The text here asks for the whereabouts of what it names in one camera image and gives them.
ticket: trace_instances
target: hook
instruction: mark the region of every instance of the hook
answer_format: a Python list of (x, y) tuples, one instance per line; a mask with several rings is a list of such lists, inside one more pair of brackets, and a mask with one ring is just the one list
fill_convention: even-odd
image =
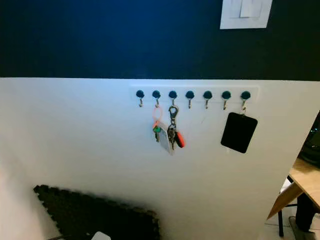
[(191, 99), (195, 97), (195, 94), (193, 91), (187, 91), (185, 94), (185, 97), (189, 99), (189, 109), (191, 108)]
[(159, 107), (159, 98), (161, 97), (160, 92), (158, 90), (153, 91), (152, 97), (155, 98), (155, 100), (156, 100), (155, 107), (158, 108)]
[(141, 108), (144, 104), (142, 102), (142, 99), (144, 98), (145, 94), (144, 94), (144, 91), (142, 90), (138, 90), (136, 91), (135, 95), (140, 98), (140, 104), (139, 104), (139, 107)]
[(175, 105), (175, 99), (177, 98), (176, 91), (170, 91), (169, 92), (169, 98), (172, 99), (172, 106), (174, 106)]
[(223, 110), (226, 110), (227, 101), (228, 101), (229, 98), (231, 98), (231, 93), (229, 91), (224, 91), (222, 93), (221, 97), (224, 99)]
[(244, 91), (243, 93), (241, 93), (241, 98), (242, 98), (242, 107), (241, 107), (241, 109), (244, 111), (244, 113), (246, 113), (246, 111), (247, 111), (246, 101), (249, 98), (251, 98), (250, 92)]
[(205, 109), (208, 109), (208, 101), (212, 98), (212, 93), (210, 91), (205, 91), (203, 97), (205, 99)]

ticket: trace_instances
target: wooden table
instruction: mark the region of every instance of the wooden table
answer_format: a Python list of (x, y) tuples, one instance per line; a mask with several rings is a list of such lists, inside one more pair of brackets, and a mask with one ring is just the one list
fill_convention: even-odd
[(320, 208), (320, 168), (297, 158), (289, 176), (294, 182), (279, 194), (267, 219), (278, 213), (303, 192)]

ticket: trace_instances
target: white wall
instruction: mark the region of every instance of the white wall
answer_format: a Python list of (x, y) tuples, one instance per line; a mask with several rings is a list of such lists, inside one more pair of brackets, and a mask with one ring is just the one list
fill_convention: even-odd
[[(229, 112), (179, 103), (186, 147), (169, 156), (151, 131), (154, 102), (130, 84), (260, 86), (246, 154), (220, 145)], [(165, 240), (254, 240), (320, 109), (320, 82), (3, 78), (0, 129), (33, 185), (47, 184), (154, 209)], [(161, 102), (167, 109), (170, 102)], [(169, 122), (167, 111), (164, 120)]]
[(45, 240), (59, 235), (0, 134), (0, 239)]

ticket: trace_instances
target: black knob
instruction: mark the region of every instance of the black knob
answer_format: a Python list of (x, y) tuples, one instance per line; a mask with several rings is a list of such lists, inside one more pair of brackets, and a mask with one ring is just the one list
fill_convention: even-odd
[(187, 99), (193, 99), (195, 97), (195, 94), (193, 91), (187, 91), (186, 94), (185, 94), (185, 97)]
[(203, 97), (205, 99), (211, 99), (212, 98), (212, 93), (210, 91), (205, 91), (203, 94)]
[(247, 99), (249, 99), (251, 97), (251, 94), (250, 94), (250, 92), (248, 92), (248, 91), (244, 91), (243, 93), (241, 93), (241, 98), (243, 99), (243, 100), (247, 100)]
[(224, 91), (221, 96), (223, 99), (229, 99), (231, 98), (231, 93), (229, 91)]
[(161, 97), (160, 92), (158, 90), (153, 91), (152, 97), (158, 99)]
[(177, 93), (176, 93), (176, 91), (170, 91), (170, 92), (169, 92), (169, 97), (170, 97), (171, 99), (177, 98)]
[(142, 90), (136, 91), (135, 95), (140, 99), (142, 99), (145, 96), (144, 91), (142, 91)]

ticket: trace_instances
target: black chair leg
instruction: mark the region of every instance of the black chair leg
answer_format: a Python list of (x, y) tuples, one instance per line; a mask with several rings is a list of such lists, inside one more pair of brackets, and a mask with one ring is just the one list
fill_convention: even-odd
[(284, 236), (284, 225), (282, 222), (282, 211), (281, 210), (278, 212), (278, 221), (279, 221), (279, 236), (283, 237)]

